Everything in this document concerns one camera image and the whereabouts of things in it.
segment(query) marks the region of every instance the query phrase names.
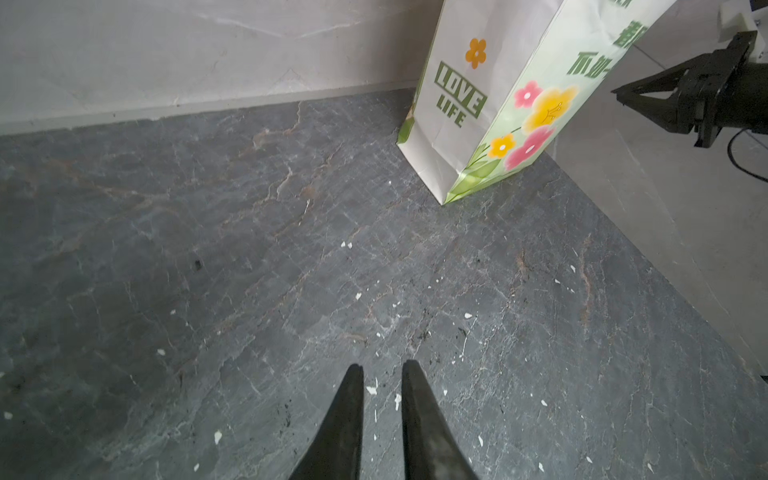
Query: orange flower print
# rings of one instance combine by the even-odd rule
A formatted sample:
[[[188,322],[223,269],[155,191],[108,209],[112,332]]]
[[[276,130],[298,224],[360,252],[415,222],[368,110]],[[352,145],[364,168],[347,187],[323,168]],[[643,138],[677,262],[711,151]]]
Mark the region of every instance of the orange flower print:
[[[485,40],[473,38],[469,42],[469,50],[465,58],[472,64],[472,69],[477,68],[478,64],[485,63]]]
[[[555,120],[565,115],[576,98],[578,88],[570,86],[564,90],[548,88],[533,102],[533,113],[523,122],[524,134],[530,134],[539,127],[552,125]]]
[[[494,138],[491,141],[491,150],[488,152],[488,158],[506,157],[513,148],[515,148],[515,139],[512,138],[512,134]]]

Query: paper shopping bag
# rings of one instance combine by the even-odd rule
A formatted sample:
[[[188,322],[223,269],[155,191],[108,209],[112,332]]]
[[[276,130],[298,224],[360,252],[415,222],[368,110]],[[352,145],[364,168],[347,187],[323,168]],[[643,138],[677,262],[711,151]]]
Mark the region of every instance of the paper shopping bag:
[[[441,204],[532,164],[674,0],[445,0],[398,145]]]

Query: dark stone tile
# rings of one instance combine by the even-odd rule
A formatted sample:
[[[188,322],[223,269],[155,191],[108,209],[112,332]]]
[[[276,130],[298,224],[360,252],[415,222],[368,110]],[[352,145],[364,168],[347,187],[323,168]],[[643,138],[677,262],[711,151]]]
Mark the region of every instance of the dark stone tile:
[[[548,157],[440,207],[411,96],[0,138],[2,477],[285,478],[359,362],[403,478],[409,358],[481,478],[768,477],[765,382]]]

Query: pink flower print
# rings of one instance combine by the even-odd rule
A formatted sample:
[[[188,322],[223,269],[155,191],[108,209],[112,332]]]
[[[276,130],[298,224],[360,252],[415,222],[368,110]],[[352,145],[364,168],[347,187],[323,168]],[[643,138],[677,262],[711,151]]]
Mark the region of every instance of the pink flower print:
[[[533,157],[533,155],[547,143],[549,137],[554,133],[554,128],[540,127],[534,130],[528,138],[525,139],[522,147],[513,150],[507,160],[504,162],[504,167],[507,171],[512,170],[519,164],[523,163],[527,159]]]
[[[515,92],[515,107],[530,108],[533,100],[536,100],[544,90],[535,81],[529,81],[527,85]]]

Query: green leaf print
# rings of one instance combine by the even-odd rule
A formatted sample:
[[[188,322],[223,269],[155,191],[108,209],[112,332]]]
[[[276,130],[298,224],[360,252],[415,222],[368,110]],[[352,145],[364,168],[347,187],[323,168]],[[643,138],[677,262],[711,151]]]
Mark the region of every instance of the green leaf print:
[[[408,117],[406,118],[406,122],[402,124],[402,127],[400,127],[400,132],[397,134],[398,144],[404,144],[408,140],[408,137],[411,134],[411,129],[413,128],[414,120],[414,117]]]
[[[479,162],[479,167],[472,171],[464,172],[465,177],[453,186],[449,195],[457,196],[470,191],[482,183],[485,178],[493,173],[502,159]]]

